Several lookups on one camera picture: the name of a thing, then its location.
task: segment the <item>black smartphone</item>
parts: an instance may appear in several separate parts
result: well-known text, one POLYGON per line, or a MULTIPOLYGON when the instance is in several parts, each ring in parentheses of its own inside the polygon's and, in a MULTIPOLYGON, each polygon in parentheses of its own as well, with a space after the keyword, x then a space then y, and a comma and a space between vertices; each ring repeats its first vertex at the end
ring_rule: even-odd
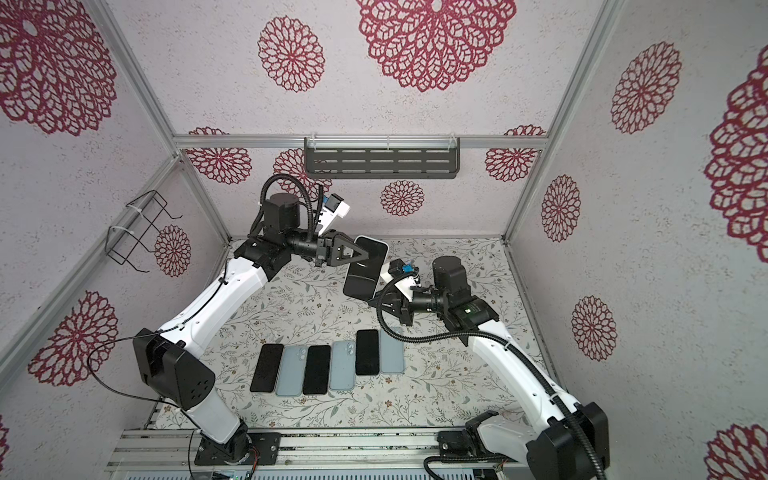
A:
POLYGON ((344 295, 367 302, 376 293, 376 284, 379 283, 379 274, 386 261, 389 245, 363 235, 355 239, 355 245, 359 245, 368 252, 368 259, 349 264, 343 292, 344 295))
POLYGON ((261 346, 256 371, 250 382, 251 392, 271 393, 277 382, 277 372, 280 370, 280 360, 283 358, 283 346, 279 343, 265 343, 261 346))
POLYGON ((355 345, 355 374, 379 374, 379 331, 358 330, 355 345))
POLYGON ((306 352, 304 369, 304 395, 328 393, 328 375, 331 370, 331 345, 313 345, 306 352))

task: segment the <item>enclosure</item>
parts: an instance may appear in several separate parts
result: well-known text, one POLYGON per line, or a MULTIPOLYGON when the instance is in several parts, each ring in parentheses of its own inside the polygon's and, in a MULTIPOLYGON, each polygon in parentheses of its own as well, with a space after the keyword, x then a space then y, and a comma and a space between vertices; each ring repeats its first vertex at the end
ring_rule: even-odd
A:
MULTIPOLYGON (((747 0, 0 2, 0 475, 211 478, 178 408, 110 392, 86 357, 216 282, 284 173, 423 285, 459 257, 521 349, 605 411, 608 478, 768 476, 767 25, 747 0), (455 169, 317 178, 318 145, 455 169)), ((283 434, 277 467, 413 473, 437 431, 527 421, 455 339, 348 391, 251 392, 262 345, 378 328, 346 269, 294 257, 201 357, 249 428, 283 434)), ((93 365, 159 399, 130 341, 93 365)))

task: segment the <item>wall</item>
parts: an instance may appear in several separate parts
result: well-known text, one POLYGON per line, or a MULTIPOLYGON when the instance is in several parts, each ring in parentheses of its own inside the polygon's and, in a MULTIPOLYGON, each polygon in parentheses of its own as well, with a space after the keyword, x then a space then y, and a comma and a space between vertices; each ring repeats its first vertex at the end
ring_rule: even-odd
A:
MULTIPOLYGON (((4 349, 167 153, 79 3, 3 2, 0 31, 4 349)), ((51 338, 0 398, 1 477, 55 472, 59 478, 93 478, 119 432, 143 424, 148 402, 102 389, 88 378, 83 361, 95 343, 154 328, 176 315, 214 267, 220 242, 179 173, 161 193, 174 216, 184 215, 161 217, 161 229, 174 223, 185 234, 173 229, 159 242, 157 234, 147 235, 150 247, 157 243, 164 253, 156 259, 137 251, 131 259, 149 273, 104 260, 72 300, 72 313, 51 326, 51 338), (169 256, 177 261, 169 263, 169 256)), ((118 248, 130 246, 123 242, 118 248)), ((139 382, 128 343, 97 364, 108 384, 151 393, 139 382)))
MULTIPOLYGON (((98 344, 155 329, 176 316, 207 285, 222 246, 177 171, 158 189, 167 200, 157 225, 163 233, 147 234, 147 253, 138 247, 127 263, 104 259, 72 303, 72 311, 41 346, 26 370, 0 399, 0 423, 7 429, 9 450, 0 461, 8 478, 95 478, 104 469, 124 429, 140 428, 151 404, 107 391, 90 378, 85 357, 98 344)), ((146 209, 149 217, 157 207, 146 209)), ((132 230, 144 231, 145 220, 132 230)), ((126 236, 118 251, 134 241, 126 236)), ((94 356, 99 378, 133 395, 155 398, 139 379, 130 341, 104 356, 94 356)))
POLYGON ((766 18, 628 2, 511 243, 611 478, 768 475, 766 18))
MULTIPOLYGON (((544 134, 601 1, 498 0, 462 10, 435 0, 397 12, 374 0, 110 3, 180 134, 544 134), (446 12, 464 27, 446 22, 446 12), (398 19, 396 28, 387 18, 398 19), (418 39, 402 33, 410 28, 418 39)), ((273 173, 314 185, 298 150, 190 156, 233 235, 248 232, 273 173)), ((451 181, 335 181, 332 191, 354 209, 339 228, 498 235, 534 157, 464 150, 451 181)))
POLYGON ((84 11, 52 4, 0 6, 0 349, 167 158, 84 11), (87 22, 67 51, 62 19, 87 22))

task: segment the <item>red flower pattern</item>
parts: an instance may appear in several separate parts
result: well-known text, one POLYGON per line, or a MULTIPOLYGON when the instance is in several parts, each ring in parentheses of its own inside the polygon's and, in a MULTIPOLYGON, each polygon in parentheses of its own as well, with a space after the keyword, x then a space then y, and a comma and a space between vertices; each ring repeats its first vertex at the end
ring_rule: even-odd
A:
POLYGON ((259 38, 266 74, 288 91, 307 91, 325 71, 323 47, 312 30, 295 18, 273 18, 259 38))
MULTIPOLYGON (((114 307, 99 292, 86 291, 78 306, 64 317, 48 343, 29 363, 27 371, 40 383, 73 386, 88 378, 88 354, 117 337, 114 307)), ((92 356, 91 367, 95 372, 107 361, 113 348, 114 344, 106 346, 92 356)))
MULTIPOLYGON (((190 135, 228 135, 218 128, 195 128, 190 135)), ((250 156, 245 148, 188 148, 197 171, 220 184, 238 184, 250 175, 250 156)))
POLYGON ((616 348, 614 314, 599 298, 586 296, 574 307, 571 331, 578 348, 589 358, 607 359, 616 348))
POLYGON ((760 425, 718 430, 707 447, 707 480, 768 478, 768 432, 760 425))
POLYGON ((580 206, 578 187, 568 175, 561 175, 549 184, 541 202, 541 225, 550 240, 561 242, 574 232, 580 206))
POLYGON ((403 87, 445 90, 466 81, 504 41, 513 0, 357 0, 360 33, 382 73, 403 87))
POLYGON ((154 242, 154 259, 168 276, 180 276, 190 266, 190 239, 176 225, 166 225, 154 242))
MULTIPOLYGON (((298 178, 304 188, 306 188, 306 192, 310 195, 310 200, 317 200, 318 185, 323 185, 323 189, 326 193, 328 193, 328 190, 330 190, 333 185, 332 180, 313 180, 307 177, 306 166, 304 165, 304 150, 301 148, 292 148, 280 152, 280 155, 275 159, 274 172, 276 174, 289 174, 298 178)), ((283 191, 301 197, 299 195, 299 188, 294 182, 278 180, 277 183, 280 184, 283 191)))
POLYGON ((754 245, 768 263, 768 45, 728 95, 710 142, 713 159, 704 170, 714 190, 710 206, 728 219, 729 236, 754 245))
POLYGON ((643 50, 616 84, 611 116, 625 134, 641 131, 664 113, 680 81, 680 52, 662 41, 643 50))
MULTIPOLYGON (((541 127, 520 125, 504 135, 546 135, 541 127)), ((485 154, 485 169, 496 180, 505 182, 525 178, 538 156, 534 148, 492 148, 485 154)))
POLYGON ((0 472, 2 472, 2 461, 5 460, 5 454, 9 449, 8 429, 2 424, 2 415, 0 415, 0 472))
POLYGON ((424 204, 424 190, 409 180, 394 181, 382 190, 381 203, 390 214, 407 217, 424 204))
POLYGON ((0 103, 46 134, 79 135, 111 115, 117 72, 76 0, 0 2, 0 103))

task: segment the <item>smartphone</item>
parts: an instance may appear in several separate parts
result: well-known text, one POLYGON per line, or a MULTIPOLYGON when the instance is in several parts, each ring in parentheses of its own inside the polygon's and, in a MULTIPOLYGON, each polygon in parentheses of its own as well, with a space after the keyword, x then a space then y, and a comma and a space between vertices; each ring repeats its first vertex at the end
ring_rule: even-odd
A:
POLYGON ((283 359, 283 346, 279 343, 265 343, 261 346, 256 371, 253 372, 253 380, 250 381, 251 392, 274 391, 281 359, 283 359))
POLYGON ((379 374, 379 331, 358 330, 355 345, 355 374, 379 374))
POLYGON ((331 376, 328 389, 344 391, 355 388, 355 343, 334 342, 331 348, 331 376))
POLYGON ((376 293, 376 285, 379 283, 379 274, 386 261, 389 245, 364 235, 355 239, 355 245, 368 252, 368 259, 349 264, 343 292, 344 295, 367 302, 376 293))
POLYGON ((331 369, 331 345, 313 345, 306 354, 304 395, 328 393, 328 375, 331 369))
POLYGON ((306 368, 306 345, 288 346, 283 352, 280 374, 277 376, 277 396, 299 396, 306 368))
MULTIPOLYGON (((402 329, 398 326, 392 330, 402 334, 402 329)), ((379 368, 382 373, 400 375, 406 372, 405 346, 384 330, 379 330, 379 368)))

